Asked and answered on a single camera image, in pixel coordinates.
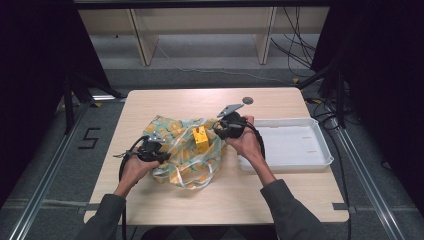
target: gray floor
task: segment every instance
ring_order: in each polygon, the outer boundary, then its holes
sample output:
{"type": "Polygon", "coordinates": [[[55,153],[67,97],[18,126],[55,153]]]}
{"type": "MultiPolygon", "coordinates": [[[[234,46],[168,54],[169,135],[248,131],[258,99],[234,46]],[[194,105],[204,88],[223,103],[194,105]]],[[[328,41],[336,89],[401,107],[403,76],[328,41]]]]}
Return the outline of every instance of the gray floor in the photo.
{"type": "MultiPolygon", "coordinates": [[[[318,35],[305,35],[304,39],[309,44],[315,45],[318,37],[318,35]]],[[[284,36],[278,35],[273,38],[281,46],[287,49],[290,47],[290,41],[287,41],[284,36]]],[[[155,76],[163,75],[164,72],[169,75],[169,78],[175,78],[177,87],[208,87],[216,84],[217,79],[223,82],[227,79],[230,82],[231,79],[235,84],[251,82],[252,85],[249,86],[290,86],[295,76],[288,71],[289,68],[302,75],[313,74],[293,59],[287,58],[274,45],[270,47],[267,64],[259,65],[253,37],[250,35],[162,36],[159,40],[160,48],[156,50],[149,67],[141,66],[138,50],[132,37],[93,36],[92,40],[112,86],[122,92],[128,92],[131,89],[158,88],[161,83],[155,81],[155,76]]],[[[301,56],[303,54],[299,49],[294,49],[293,52],[301,56]]],[[[304,97],[316,97],[319,84],[317,82],[304,89],[302,92],[304,97]]],[[[103,103],[101,107],[90,107],[87,110],[69,146],[65,161],[60,166],[26,239],[73,239],[83,226],[83,215],[80,210],[91,196],[123,105],[123,102],[103,103]],[[79,149],[81,146],[86,146],[87,142],[82,139],[86,130],[93,127],[99,128],[90,133],[91,137],[99,137],[96,148],[79,149]]],[[[317,113],[325,111],[317,104],[307,106],[311,114],[316,107],[318,107],[317,113]]],[[[352,114],[347,119],[348,133],[406,239],[422,239],[423,217],[414,207],[396,176],[389,169],[381,166],[380,163],[384,159],[365,127],[356,124],[359,122],[358,117],[352,114]]],[[[26,203],[35,192],[63,138],[64,122],[64,111],[59,107],[56,119],[36,157],[27,167],[9,200],[1,209],[0,239],[8,239],[26,203]]],[[[330,131],[330,134],[324,133],[330,151],[336,157],[331,167],[342,192],[344,174],[349,203],[356,208],[356,213],[351,214],[350,218],[351,239],[389,239],[352,168],[337,133],[330,131]],[[335,139],[336,145],[332,143],[330,136],[335,139]],[[337,150],[340,151],[341,159],[337,157],[337,150]]],[[[348,223],[326,223],[324,226],[333,239],[347,238],[348,223]]],[[[128,229],[129,233],[134,233],[133,239],[140,239],[146,230],[147,228],[143,227],[128,229]]],[[[190,238],[184,228],[179,228],[169,239],[190,238]]],[[[230,229],[223,239],[245,238],[236,230],[230,229]]]]}

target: wooden table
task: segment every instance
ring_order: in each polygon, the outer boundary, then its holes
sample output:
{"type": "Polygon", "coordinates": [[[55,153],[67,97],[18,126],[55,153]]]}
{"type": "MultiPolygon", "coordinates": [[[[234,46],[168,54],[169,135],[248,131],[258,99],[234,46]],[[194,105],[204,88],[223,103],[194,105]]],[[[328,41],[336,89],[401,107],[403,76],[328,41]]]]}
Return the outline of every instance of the wooden table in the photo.
{"type": "MultiPolygon", "coordinates": [[[[155,115],[175,119],[216,117],[228,104],[251,97],[252,105],[239,109],[241,115],[256,119],[309,117],[297,88],[227,88],[132,91],[125,103],[90,203],[99,203],[118,184],[121,154],[137,140],[155,115]]],[[[330,167],[319,173],[276,174],[284,179],[293,195],[322,222],[344,222],[348,212],[334,210],[332,203],[343,198],[330,167]]],[[[219,172],[201,190],[186,190],[155,182],[149,175],[127,197],[129,225],[231,225],[273,223],[269,208],[260,194],[256,174],[238,166],[231,147],[223,154],[219,172]]],[[[87,211],[84,220],[94,215],[87,211]]]]}

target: black cable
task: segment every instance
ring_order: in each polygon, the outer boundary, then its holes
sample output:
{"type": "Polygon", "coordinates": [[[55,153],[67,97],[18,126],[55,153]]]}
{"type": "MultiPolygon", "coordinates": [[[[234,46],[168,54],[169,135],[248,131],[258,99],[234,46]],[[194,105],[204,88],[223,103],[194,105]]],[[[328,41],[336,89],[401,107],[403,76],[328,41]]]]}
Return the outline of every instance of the black cable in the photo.
{"type": "Polygon", "coordinates": [[[133,234],[131,234],[131,240],[133,240],[134,239],[134,236],[135,236],[135,233],[137,232],[137,226],[136,227],[134,227],[134,231],[133,231],[133,234]]]}
{"type": "Polygon", "coordinates": [[[319,106],[321,106],[322,104],[324,104],[324,101],[322,101],[320,104],[318,104],[316,107],[315,107],[315,109],[314,109],[314,113],[313,113],[313,115],[312,115],[312,118],[316,118],[316,117],[319,117],[319,116],[322,116],[322,115],[324,115],[324,114],[327,114],[328,112],[326,112],[326,113],[323,113],[323,114],[320,114],[320,115],[316,115],[316,112],[317,112],[317,109],[319,108],[319,106]]]}
{"type": "Polygon", "coordinates": [[[327,133],[327,135],[330,137],[330,139],[331,139],[331,141],[334,145],[334,148],[336,149],[337,157],[339,159],[340,174],[341,174],[341,177],[342,177],[342,184],[343,184],[343,192],[344,192],[344,195],[345,195],[345,201],[346,201],[346,204],[347,204],[347,207],[348,207],[348,214],[349,214],[347,239],[350,240],[351,236],[352,236],[352,221],[350,219],[350,212],[349,212],[350,201],[349,201],[349,193],[347,191],[347,186],[346,186],[346,176],[345,176],[345,172],[344,172],[342,155],[341,155],[340,150],[339,150],[339,148],[336,144],[336,141],[335,141],[334,137],[331,135],[330,131],[325,127],[323,127],[323,128],[324,128],[325,132],[327,133]]]}
{"type": "Polygon", "coordinates": [[[265,143],[264,143],[264,140],[263,140],[261,134],[255,128],[255,126],[253,126],[250,122],[247,122],[246,126],[249,127],[250,129],[252,129],[253,132],[255,133],[256,139],[258,140],[259,146],[261,147],[262,157],[264,157],[264,159],[266,159],[266,157],[265,157],[265,143]]]}
{"type": "MultiPolygon", "coordinates": [[[[140,137],[139,139],[137,139],[137,141],[135,141],[135,143],[131,146],[131,148],[127,151],[125,156],[122,158],[121,166],[119,167],[119,175],[118,175],[119,181],[121,181],[122,173],[124,172],[125,164],[127,163],[128,159],[130,158],[131,152],[134,150],[135,146],[141,140],[143,140],[143,139],[145,140],[146,138],[148,138],[148,136],[143,136],[143,137],[140,137]]],[[[127,207],[126,206],[122,210],[122,239],[127,240],[127,207]]]]}
{"type": "Polygon", "coordinates": [[[335,115],[335,114],[331,114],[330,116],[328,116],[327,118],[325,118],[324,120],[322,120],[320,123],[322,123],[322,126],[324,127],[324,129],[326,129],[326,130],[334,130],[334,129],[337,129],[337,128],[339,128],[339,125],[337,124],[335,127],[332,127],[332,128],[327,128],[326,127],[326,125],[325,125],[325,123],[328,121],[328,120],[331,120],[331,119],[333,119],[333,118],[337,118],[337,115],[335,115]]]}
{"type": "Polygon", "coordinates": [[[282,51],[283,53],[287,54],[289,57],[292,57],[294,60],[296,60],[297,62],[299,62],[300,64],[302,64],[304,67],[309,68],[309,66],[307,65],[308,62],[306,62],[305,60],[303,60],[302,58],[300,58],[299,56],[287,51],[286,49],[284,49],[283,47],[281,47],[280,45],[278,45],[273,38],[271,38],[271,41],[275,44],[275,46],[282,51]]]}
{"type": "MultiPolygon", "coordinates": [[[[344,116],[349,116],[349,115],[355,113],[354,103],[353,103],[353,101],[352,101],[352,99],[351,99],[351,97],[350,97],[350,95],[348,93],[345,93],[344,94],[344,100],[343,100],[343,102],[344,102],[345,107],[346,107],[346,110],[343,112],[344,116]]],[[[352,120],[350,120],[348,118],[344,118],[344,120],[346,122],[349,122],[349,123],[353,124],[353,125],[362,125],[362,122],[361,122],[361,120],[359,118],[357,118],[357,120],[358,120],[357,122],[353,122],[352,120]]]]}
{"type": "MultiPolygon", "coordinates": [[[[285,33],[283,33],[283,36],[285,37],[285,38],[287,38],[287,40],[289,40],[289,41],[292,41],[285,33]]],[[[297,42],[297,41],[293,41],[293,43],[294,44],[297,44],[297,45],[302,45],[302,43],[300,43],[300,42],[297,42]]],[[[309,48],[310,50],[312,50],[312,51],[315,51],[316,50],[316,48],[315,47],[313,47],[313,46],[310,46],[309,44],[306,44],[306,45],[304,45],[306,48],[309,48]]]]}
{"type": "Polygon", "coordinates": [[[306,61],[310,65],[309,60],[308,60],[308,56],[309,56],[309,58],[311,58],[311,60],[312,60],[312,57],[310,56],[309,52],[306,50],[306,48],[304,46],[304,45],[308,45],[308,46],[310,46],[310,45],[307,44],[302,39],[302,37],[300,36],[300,27],[299,27],[300,8],[299,7],[296,7],[296,15],[295,15],[296,16],[296,27],[293,25],[293,22],[292,22],[292,20],[291,20],[291,18],[289,16],[289,14],[287,13],[287,9],[285,7],[283,9],[284,9],[284,12],[286,14],[287,19],[289,20],[290,26],[292,27],[292,29],[294,31],[293,39],[291,39],[292,44],[293,44],[293,42],[295,42],[294,41],[294,38],[296,36],[299,39],[299,41],[300,41],[300,44],[302,46],[302,51],[303,51],[303,54],[304,54],[304,56],[306,58],[306,61]]]}
{"type": "Polygon", "coordinates": [[[310,66],[308,66],[307,65],[307,62],[305,62],[303,59],[301,59],[300,57],[298,57],[298,56],[296,56],[295,54],[293,54],[293,53],[291,53],[290,51],[287,51],[286,49],[284,49],[284,48],[282,48],[282,47],[280,47],[275,41],[274,41],[274,39],[272,39],[271,38],[271,41],[275,44],[275,46],[280,50],[280,51],[282,51],[283,53],[285,53],[285,54],[287,54],[288,55],[288,60],[287,60],[287,65],[288,65],[288,68],[289,68],[289,70],[290,70],[290,72],[291,73],[293,73],[293,75],[295,75],[295,76],[298,76],[298,77],[310,77],[310,76],[304,76],[304,75],[300,75],[300,74],[297,74],[297,73],[295,73],[295,72],[293,72],[293,70],[291,69],[291,66],[290,66],[290,57],[292,57],[294,60],[296,60],[297,62],[299,62],[300,64],[302,64],[303,66],[305,66],[305,67],[307,67],[307,68],[310,68],[310,66]]]}
{"type": "Polygon", "coordinates": [[[331,112],[321,113],[321,114],[315,115],[313,118],[317,118],[317,117],[321,117],[321,116],[329,115],[329,114],[332,114],[332,113],[331,112]]]}
{"type": "MultiPolygon", "coordinates": [[[[335,100],[328,100],[328,101],[326,101],[325,104],[326,104],[326,107],[330,110],[331,113],[333,113],[334,115],[337,115],[336,108],[334,107],[334,105],[337,104],[337,102],[335,100]]],[[[351,124],[354,124],[354,125],[361,125],[361,123],[355,123],[355,122],[350,121],[348,118],[346,118],[346,116],[349,116],[349,115],[353,114],[354,112],[355,112],[354,108],[349,108],[348,106],[346,106],[346,110],[343,110],[343,113],[342,113],[343,114],[343,120],[346,121],[346,122],[349,122],[351,124]]]]}

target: metal frame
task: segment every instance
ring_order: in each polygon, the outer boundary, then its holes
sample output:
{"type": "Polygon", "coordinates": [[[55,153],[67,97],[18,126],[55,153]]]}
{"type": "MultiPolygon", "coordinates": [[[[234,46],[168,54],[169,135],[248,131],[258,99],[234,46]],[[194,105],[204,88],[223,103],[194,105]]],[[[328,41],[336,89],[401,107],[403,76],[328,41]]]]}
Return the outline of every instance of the metal frame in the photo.
{"type": "Polygon", "coordinates": [[[13,231],[9,237],[10,240],[25,239],[26,235],[28,234],[28,231],[38,213],[38,210],[41,207],[42,201],[46,196],[48,190],[50,189],[50,186],[52,185],[56,173],[63,162],[69,144],[74,138],[75,132],[78,128],[81,118],[87,112],[88,107],[88,103],[83,103],[80,105],[80,109],[76,116],[75,124],[70,129],[70,131],[63,137],[58,149],[56,150],[52,158],[52,161],[50,162],[46,172],[43,175],[43,178],[38,184],[37,189],[35,190],[27,206],[25,207],[21,217],[13,228],[13,231]]]}
{"type": "MultiPolygon", "coordinates": [[[[334,127],[336,127],[338,125],[337,120],[333,119],[332,121],[334,127]]],[[[338,128],[337,133],[344,149],[346,150],[346,153],[349,156],[352,166],[355,169],[355,172],[368,195],[368,198],[371,201],[371,204],[373,205],[384,229],[386,230],[389,239],[406,239],[402,229],[396,221],[395,216],[378,190],[370,172],[368,171],[367,167],[361,159],[361,156],[353,145],[353,142],[350,139],[346,129],[338,128]]]]}

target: yellow object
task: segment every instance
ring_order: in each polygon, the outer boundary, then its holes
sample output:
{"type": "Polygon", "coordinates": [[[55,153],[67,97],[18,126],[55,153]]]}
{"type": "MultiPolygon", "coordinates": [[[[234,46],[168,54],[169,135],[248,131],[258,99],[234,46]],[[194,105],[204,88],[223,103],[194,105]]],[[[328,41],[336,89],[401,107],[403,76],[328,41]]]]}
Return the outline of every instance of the yellow object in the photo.
{"type": "Polygon", "coordinates": [[[199,154],[205,153],[209,149],[209,140],[206,135],[205,127],[200,126],[197,128],[193,128],[193,136],[196,141],[197,152],[199,154]]]}

